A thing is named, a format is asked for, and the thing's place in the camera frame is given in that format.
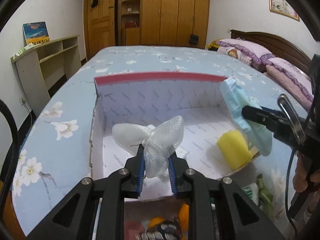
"blue towel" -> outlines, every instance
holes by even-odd
[[[233,121],[247,135],[248,145],[253,144],[263,156],[268,156],[272,149],[272,132],[262,124],[244,119],[241,113],[244,106],[261,107],[231,77],[221,83],[220,90]]]

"wooden headboard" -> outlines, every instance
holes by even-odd
[[[283,58],[309,75],[311,59],[297,46],[290,41],[285,40],[270,33],[262,32],[241,32],[231,30],[231,38],[241,38],[246,41],[252,41],[270,50],[276,57]]]

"purple pillow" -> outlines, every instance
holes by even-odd
[[[313,101],[311,83],[296,66],[279,57],[269,59],[268,64],[284,73],[295,85],[301,89],[302,93],[308,100],[311,102]]]
[[[223,47],[235,47],[236,49],[239,49],[242,52],[246,53],[258,65],[266,65],[268,64],[268,59],[275,57],[275,55],[273,55],[270,50],[251,41],[223,39],[217,41],[216,44]]]

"yellow sponge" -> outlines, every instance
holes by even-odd
[[[247,143],[238,130],[224,133],[217,141],[217,144],[233,170],[239,169],[252,160]]]

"white wall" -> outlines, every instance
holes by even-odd
[[[215,39],[230,38],[227,29],[276,34],[310,58],[320,54],[320,43],[316,43],[303,21],[270,12],[269,0],[210,0],[207,44]]]
[[[28,116],[20,105],[23,89],[10,57],[24,47],[22,24],[45,21],[51,40],[80,35],[80,57],[84,59],[83,0],[26,0],[0,33],[0,98],[11,110],[18,128]],[[11,145],[11,134],[0,116],[0,167]]]

